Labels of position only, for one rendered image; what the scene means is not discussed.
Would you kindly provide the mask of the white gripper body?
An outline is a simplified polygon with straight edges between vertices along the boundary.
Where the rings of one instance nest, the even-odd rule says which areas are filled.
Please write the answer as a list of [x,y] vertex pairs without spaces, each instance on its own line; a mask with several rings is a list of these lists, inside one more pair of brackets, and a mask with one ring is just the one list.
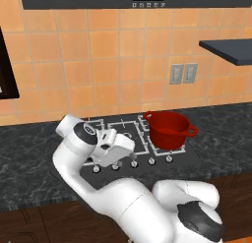
[[130,138],[115,133],[103,133],[93,152],[95,164],[107,167],[134,151],[135,142]]

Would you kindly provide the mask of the black stove hob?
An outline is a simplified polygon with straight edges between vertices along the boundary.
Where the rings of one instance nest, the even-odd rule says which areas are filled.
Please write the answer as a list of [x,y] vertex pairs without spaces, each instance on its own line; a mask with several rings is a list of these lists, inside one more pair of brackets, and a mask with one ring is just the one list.
[[[169,170],[181,169],[187,166],[198,166],[202,160],[194,151],[188,140],[176,151],[165,151],[153,145],[150,139],[148,122],[142,114],[113,115],[87,118],[86,121],[98,130],[114,128],[118,133],[128,136],[135,142],[134,153],[138,167],[131,167],[132,158],[126,156],[120,160],[121,166],[113,170],[111,165],[100,167],[99,173],[93,173],[92,161],[81,169],[81,175],[95,188],[101,188],[106,184],[124,177],[135,178],[145,184],[149,189],[155,182],[161,179],[181,179],[181,176],[170,176]],[[165,161],[167,155],[173,158],[172,163]],[[155,165],[149,165],[148,160],[152,157]]]

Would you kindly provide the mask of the dark wood cupboard front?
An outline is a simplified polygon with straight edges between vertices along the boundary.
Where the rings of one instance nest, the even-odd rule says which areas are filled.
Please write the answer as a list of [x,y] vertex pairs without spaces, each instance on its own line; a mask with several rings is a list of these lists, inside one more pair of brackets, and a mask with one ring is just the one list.
[[252,172],[209,179],[220,193],[223,240],[252,236]]
[[128,243],[128,236],[111,218],[78,202],[39,210],[51,243]]
[[0,243],[50,243],[39,209],[0,213]]

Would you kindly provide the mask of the grey wall outlet plate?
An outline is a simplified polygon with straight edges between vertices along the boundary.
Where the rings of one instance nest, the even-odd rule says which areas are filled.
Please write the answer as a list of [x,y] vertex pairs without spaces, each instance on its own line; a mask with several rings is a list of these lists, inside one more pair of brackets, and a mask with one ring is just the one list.
[[188,63],[185,65],[183,83],[184,84],[193,84],[195,81],[196,73],[197,73],[197,63]]
[[179,85],[182,80],[184,65],[183,64],[172,64],[169,83],[171,85]]

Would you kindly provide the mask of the dark brown wall cabinet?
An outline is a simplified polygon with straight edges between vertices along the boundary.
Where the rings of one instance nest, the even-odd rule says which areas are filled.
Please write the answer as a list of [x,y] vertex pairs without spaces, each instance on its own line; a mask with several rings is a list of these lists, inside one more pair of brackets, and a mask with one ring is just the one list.
[[0,99],[13,99],[19,97],[19,90],[13,73],[3,32],[0,28]]

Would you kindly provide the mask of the dark grey wall shelf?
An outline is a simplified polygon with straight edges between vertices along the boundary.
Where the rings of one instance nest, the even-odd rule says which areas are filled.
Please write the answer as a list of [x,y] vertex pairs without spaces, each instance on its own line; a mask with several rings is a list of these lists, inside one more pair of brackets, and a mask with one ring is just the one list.
[[235,66],[252,65],[252,38],[200,40],[199,45]]

